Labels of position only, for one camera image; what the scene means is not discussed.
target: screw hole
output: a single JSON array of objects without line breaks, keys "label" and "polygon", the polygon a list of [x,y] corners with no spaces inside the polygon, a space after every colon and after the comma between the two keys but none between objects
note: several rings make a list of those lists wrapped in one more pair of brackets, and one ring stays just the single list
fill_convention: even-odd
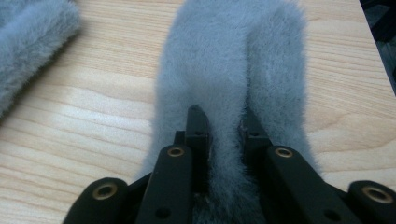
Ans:
[{"label": "screw hole", "polygon": [[179,147],[172,147],[168,150],[168,155],[171,157],[179,157],[184,154],[184,150]]},{"label": "screw hole", "polygon": [[324,210],[323,214],[324,214],[324,216],[325,216],[326,218],[328,218],[328,219],[331,220],[331,221],[334,221],[334,222],[341,221],[340,215],[338,215],[338,214],[337,214],[336,212],[334,212],[333,210],[326,209],[326,210]]},{"label": "screw hole", "polygon": [[169,208],[165,208],[165,207],[159,208],[155,212],[155,216],[158,218],[161,218],[161,219],[166,219],[171,216],[171,210],[169,210]]},{"label": "screw hole", "polygon": [[97,187],[93,193],[92,197],[96,200],[104,200],[112,197],[117,192],[117,185],[114,183],[105,183]]},{"label": "screw hole", "polygon": [[373,201],[378,203],[393,203],[393,198],[382,189],[366,186],[361,189],[363,193]]},{"label": "screw hole", "polygon": [[288,150],[288,149],[285,149],[285,148],[282,148],[282,147],[277,148],[277,149],[275,150],[275,153],[276,153],[278,156],[284,157],[284,158],[290,158],[290,157],[293,156],[293,152],[292,152],[292,151],[290,151],[290,150]]}]

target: wooden tabletop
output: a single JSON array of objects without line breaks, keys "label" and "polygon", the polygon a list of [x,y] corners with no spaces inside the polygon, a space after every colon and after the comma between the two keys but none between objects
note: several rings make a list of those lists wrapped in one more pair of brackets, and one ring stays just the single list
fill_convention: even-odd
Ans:
[{"label": "wooden tabletop", "polygon": [[[82,27],[0,121],[0,220],[61,223],[105,176],[128,183],[151,141],[154,79],[182,0],[78,0]],[[303,0],[309,140],[330,184],[396,190],[396,98],[358,0]]]}]

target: metal ring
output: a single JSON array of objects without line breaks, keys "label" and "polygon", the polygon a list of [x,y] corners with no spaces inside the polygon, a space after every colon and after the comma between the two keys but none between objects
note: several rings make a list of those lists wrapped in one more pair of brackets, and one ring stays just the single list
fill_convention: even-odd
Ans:
[{"label": "metal ring", "polygon": [[184,154],[184,150],[181,147],[172,147],[168,149],[168,155],[171,157],[179,157]]},{"label": "metal ring", "polygon": [[362,188],[361,191],[363,191],[363,193],[371,200],[376,201],[378,203],[393,203],[392,196],[390,196],[382,189],[372,186],[366,186]]},{"label": "metal ring", "polygon": [[293,156],[293,152],[283,148],[283,147],[279,147],[277,149],[275,149],[275,153],[276,155],[280,156],[280,157],[284,157],[284,158],[290,158]]},{"label": "metal ring", "polygon": [[97,187],[93,193],[92,197],[96,200],[104,200],[112,197],[117,192],[117,185],[113,182],[108,182]]}]

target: folded cloth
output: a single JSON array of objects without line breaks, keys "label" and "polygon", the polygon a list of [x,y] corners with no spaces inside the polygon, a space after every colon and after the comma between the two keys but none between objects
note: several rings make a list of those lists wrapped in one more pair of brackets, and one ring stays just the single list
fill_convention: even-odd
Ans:
[{"label": "folded cloth", "polygon": [[0,1],[0,117],[78,27],[78,8],[71,1]]},{"label": "folded cloth", "polygon": [[194,223],[264,223],[257,186],[241,162],[238,124],[247,105],[275,145],[311,165],[304,131],[304,14],[292,1],[187,0],[164,45],[153,143],[139,175],[200,106],[213,137],[209,194],[195,196]]}]

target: wooden table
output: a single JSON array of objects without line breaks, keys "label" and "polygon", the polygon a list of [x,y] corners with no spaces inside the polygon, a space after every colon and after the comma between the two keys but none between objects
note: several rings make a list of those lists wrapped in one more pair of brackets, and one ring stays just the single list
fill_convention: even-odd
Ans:
[{"label": "wooden table", "polygon": [[[131,183],[182,0],[79,0],[82,28],[0,122],[0,220],[60,223],[92,181]],[[304,0],[309,140],[326,181],[396,189],[396,98],[358,0]]]}]

